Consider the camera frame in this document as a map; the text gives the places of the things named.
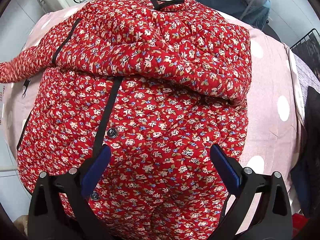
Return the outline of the grey patterned cloth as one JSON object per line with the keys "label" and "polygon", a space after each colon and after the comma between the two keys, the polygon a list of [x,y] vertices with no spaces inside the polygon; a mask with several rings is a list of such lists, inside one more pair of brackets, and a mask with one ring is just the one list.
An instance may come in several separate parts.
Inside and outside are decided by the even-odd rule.
{"label": "grey patterned cloth", "polygon": [[302,97],[304,105],[306,105],[306,100],[308,96],[308,87],[314,88],[318,93],[320,92],[319,80],[312,72],[310,67],[300,59],[296,54],[294,54],[295,63],[297,67],[298,80],[302,90]]}

